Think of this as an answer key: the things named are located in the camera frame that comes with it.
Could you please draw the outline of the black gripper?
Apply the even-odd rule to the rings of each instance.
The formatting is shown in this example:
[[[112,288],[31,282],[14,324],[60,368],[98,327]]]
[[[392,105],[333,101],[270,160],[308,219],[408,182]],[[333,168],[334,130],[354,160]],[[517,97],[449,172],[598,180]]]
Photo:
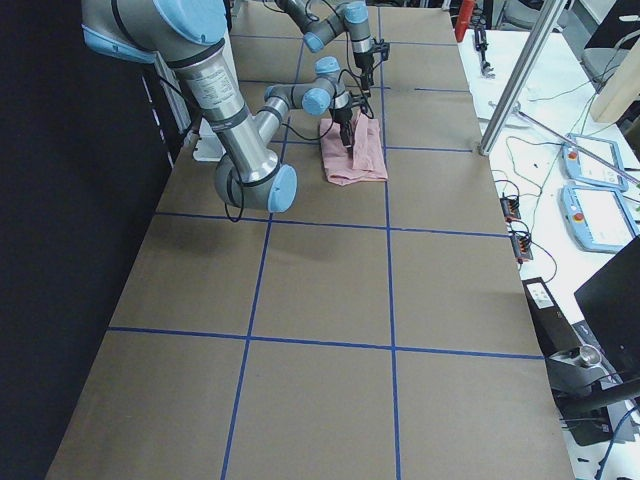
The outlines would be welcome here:
[[[353,94],[352,92],[343,92],[333,100],[332,103],[332,120],[340,125],[340,138],[342,145],[350,149],[353,145],[353,131],[349,124],[353,118],[353,111],[358,110],[368,118],[373,118],[373,109],[369,103],[371,94]]]
[[[367,37],[362,40],[353,40],[352,49],[356,67],[360,70],[360,88],[366,97],[371,96],[373,86],[374,56],[380,55],[382,62],[387,61],[390,53],[390,44],[384,39],[376,40]]]

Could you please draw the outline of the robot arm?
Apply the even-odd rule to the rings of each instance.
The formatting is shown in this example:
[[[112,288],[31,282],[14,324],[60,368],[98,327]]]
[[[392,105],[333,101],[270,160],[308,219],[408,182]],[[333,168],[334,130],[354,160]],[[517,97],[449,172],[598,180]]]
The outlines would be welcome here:
[[[312,53],[321,51],[341,34],[350,38],[355,66],[360,70],[359,86],[370,96],[374,85],[374,56],[380,55],[380,63],[389,58],[390,45],[377,40],[371,33],[369,10],[365,1],[349,1],[337,6],[327,3],[331,13],[320,19],[311,11],[310,1],[282,0],[276,6],[287,14],[303,34],[303,40]]]
[[[190,89],[204,119],[224,148],[215,172],[215,189],[227,206],[280,213],[297,191],[297,174],[268,144],[292,110],[329,113],[345,147],[354,142],[352,110],[363,107],[373,83],[373,55],[380,49],[369,26],[363,1],[333,7],[318,19],[303,1],[280,1],[278,7],[299,27],[311,52],[347,34],[360,69],[363,92],[352,95],[333,57],[315,65],[310,83],[270,87],[265,104],[252,114],[224,55],[228,30],[221,1],[84,1],[82,29],[93,51],[131,62],[151,64],[162,56]]]

